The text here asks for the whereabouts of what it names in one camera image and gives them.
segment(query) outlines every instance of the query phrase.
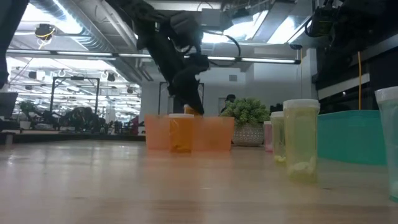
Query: teal container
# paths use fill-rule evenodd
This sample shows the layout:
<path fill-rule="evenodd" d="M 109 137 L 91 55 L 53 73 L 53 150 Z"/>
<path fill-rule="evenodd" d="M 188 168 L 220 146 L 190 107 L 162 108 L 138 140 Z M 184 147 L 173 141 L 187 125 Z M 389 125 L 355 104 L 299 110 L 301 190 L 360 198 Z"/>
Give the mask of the teal container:
<path fill-rule="evenodd" d="M 318 117 L 318 157 L 386 165 L 379 111 L 344 111 Z"/>

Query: wooden table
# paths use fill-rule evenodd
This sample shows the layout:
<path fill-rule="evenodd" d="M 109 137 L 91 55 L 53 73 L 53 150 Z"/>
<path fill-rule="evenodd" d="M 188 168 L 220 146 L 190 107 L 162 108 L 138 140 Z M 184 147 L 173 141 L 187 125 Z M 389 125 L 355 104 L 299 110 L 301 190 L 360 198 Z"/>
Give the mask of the wooden table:
<path fill-rule="evenodd" d="M 387 170 L 320 161 L 291 183 L 262 148 L 148 152 L 68 141 L 0 150 L 0 223 L 398 223 Z"/>

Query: plant pot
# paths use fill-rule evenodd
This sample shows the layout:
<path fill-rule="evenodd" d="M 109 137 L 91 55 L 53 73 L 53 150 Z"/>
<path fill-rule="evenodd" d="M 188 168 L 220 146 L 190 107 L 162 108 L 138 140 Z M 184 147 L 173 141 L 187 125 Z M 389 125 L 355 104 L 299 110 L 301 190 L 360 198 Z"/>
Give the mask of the plant pot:
<path fill-rule="evenodd" d="M 30 129 L 30 121 L 20 121 L 19 127 L 23 130 L 29 130 Z"/>
<path fill-rule="evenodd" d="M 233 142 L 238 146 L 259 146 L 264 142 L 264 128 L 261 125 L 253 126 L 250 124 L 235 128 Z"/>

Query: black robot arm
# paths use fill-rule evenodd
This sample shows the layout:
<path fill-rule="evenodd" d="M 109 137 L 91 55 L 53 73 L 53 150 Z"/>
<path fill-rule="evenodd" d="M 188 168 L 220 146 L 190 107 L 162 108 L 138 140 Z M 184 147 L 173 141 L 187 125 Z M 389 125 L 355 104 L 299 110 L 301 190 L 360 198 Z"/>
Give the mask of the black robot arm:
<path fill-rule="evenodd" d="M 169 84 L 170 95 L 203 114 L 195 75 L 208 70 L 209 61 L 201 54 L 203 31 L 195 18 L 185 11 L 166 17 L 143 0 L 106 2 L 138 35 L 137 49 L 148 50 Z M 196 52 L 185 55 L 192 47 Z"/>

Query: pink cup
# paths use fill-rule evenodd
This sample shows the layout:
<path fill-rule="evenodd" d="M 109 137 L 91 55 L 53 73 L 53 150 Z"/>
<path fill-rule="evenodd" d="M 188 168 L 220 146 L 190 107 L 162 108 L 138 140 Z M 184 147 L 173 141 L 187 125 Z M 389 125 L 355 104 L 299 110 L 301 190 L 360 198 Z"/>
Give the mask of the pink cup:
<path fill-rule="evenodd" d="M 270 121 L 264 122 L 264 147 L 266 152 L 274 152 L 272 147 L 272 125 Z"/>

